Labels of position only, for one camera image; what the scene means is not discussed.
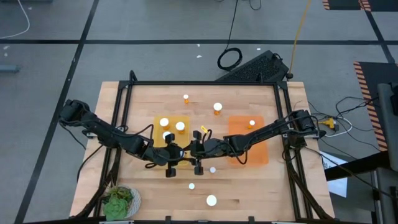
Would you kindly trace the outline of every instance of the gray floor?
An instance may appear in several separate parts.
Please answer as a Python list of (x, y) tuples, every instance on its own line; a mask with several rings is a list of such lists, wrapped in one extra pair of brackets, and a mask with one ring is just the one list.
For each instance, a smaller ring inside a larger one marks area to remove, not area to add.
[[(51, 4), (23, 1), (31, 28), (15, 39), (79, 39), (92, 0), (54, 0)], [(240, 1), (233, 39), (292, 40), (305, 8), (305, 1), (266, 0), (262, 9), (252, 11)], [(99, 0), (88, 39), (226, 39), (234, 1), (214, 0), (126, 1)], [(374, 12), (386, 40), (398, 40), (398, 12)], [(0, 2), (0, 36), (25, 29), (26, 22), (17, 4)], [(364, 11), (326, 11), (314, 1), (300, 36), (302, 40), (377, 40)], [(277, 52), (289, 65), (291, 45), (231, 45), (243, 52), (243, 63), (265, 50)], [(216, 66), (225, 45), (85, 45), (78, 62), (68, 98), (87, 102), (95, 108), (101, 82), (126, 79), (133, 69), (139, 80), (214, 80), (225, 74)], [(389, 46), (398, 60), (398, 46)], [(39, 155), (44, 136), (68, 73), (76, 45), (0, 44), (0, 63), (22, 65), (17, 74), (0, 75), (1, 177), (0, 220), (13, 223)], [(227, 55), (223, 63), (235, 58)], [(387, 62), (376, 45), (299, 45), (294, 60), (295, 81), (305, 82), (308, 100), (318, 110), (335, 114), (335, 103), (345, 96), (361, 97), (353, 62)], [(342, 108), (357, 105), (346, 101)], [(354, 125), (371, 128), (361, 108), (346, 116)], [(86, 140), (73, 132), (83, 142)], [(361, 141), (376, 145), (372, 132), (352, 130)], [(370, 146), (347, 135), (325, 139), (355, 157), (375, 153)], [(320, 142), (326, 152), (341, 154)], [(76, 172), (83, 149), (64, 130), (57, 130), (32, 197), (25, 222), (67, 218), (76, 187)], [(360, 184), (349, 181), (349, 198)], [(370, 222), (363, 207), (346, 206), (333, 195), (336, 216), (343, 220)]]

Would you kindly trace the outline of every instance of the green plant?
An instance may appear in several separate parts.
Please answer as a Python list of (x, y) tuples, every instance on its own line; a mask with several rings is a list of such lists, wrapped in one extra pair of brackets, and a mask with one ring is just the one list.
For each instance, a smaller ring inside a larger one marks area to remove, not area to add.
[(125, 199), (111, 196), (109, 202), (105, 204), (104, 214), (106, 221), (121, 220), (127, 215), (128, 204)]
[(103, 197), (104, 214), (107, 221), (120, 220), (127, 215), (133, 196), (130, 189), (111, 184)]

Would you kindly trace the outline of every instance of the yellow cable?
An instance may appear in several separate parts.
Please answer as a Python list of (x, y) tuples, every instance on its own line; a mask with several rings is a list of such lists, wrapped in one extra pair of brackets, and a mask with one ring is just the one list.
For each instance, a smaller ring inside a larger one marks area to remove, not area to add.
[(307, 6), (305, 6), (304, 14), (303, 14), (303, 16), (301, 17), (300, 25), (299, 25), (299, 27), (298, 27), (298, 30), (297, 30), (297, 33), (296, 33), (296, 37), (295, 37), (295, 39), (294, 39), (293, 52), (292, 52), (292, 61), (291, 61), (291, 63), (290, 63), (290, 68), (289, 68), (289, 72), (288, 72), (288, 73), (292, 73), (292, 70), (293, 70), (293, 60), (294, 60), (294, 53), (295, 53), (295, 51), (296, 51), (297, 39), (298, 39), (299, 36), (300, 36), (301, 27), (302, 27), (303, 24), (304, 24), (305, 16), (307, 15), (307, 11), (308, 11), (308, 8), (309, 8), (310, 5), (311, 5), (311, 1), (312, 1), (312, 0), (308, 0)]

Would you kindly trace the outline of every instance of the black keyboard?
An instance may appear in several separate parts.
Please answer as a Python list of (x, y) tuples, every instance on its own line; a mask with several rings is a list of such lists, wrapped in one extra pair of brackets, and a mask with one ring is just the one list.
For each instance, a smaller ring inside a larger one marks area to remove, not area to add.
[(289, 68), (270, 50), (235, 68), (216, 81), (281, 81)]

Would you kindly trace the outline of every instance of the white paper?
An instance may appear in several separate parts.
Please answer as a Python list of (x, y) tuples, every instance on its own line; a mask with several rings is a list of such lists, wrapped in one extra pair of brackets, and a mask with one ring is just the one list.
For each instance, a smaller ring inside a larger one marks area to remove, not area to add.
[[(335, 156), (331, 156), (325, 152), (321, 152), (321, 154), (339, 165), (342, 165), (347, 162), (347, 161), (339, 159)], [(336, 166), (334, 163), (330, 162), (328, 159), (323, 158), (323, 168), (324, 169)], [(344, 198), (347, 197), (347, 177), (338, 179), (338, 180), (329, 181), (328, 188), (329, 188), (329, 192), (331, 192), (331, 193), (340, 195)]]

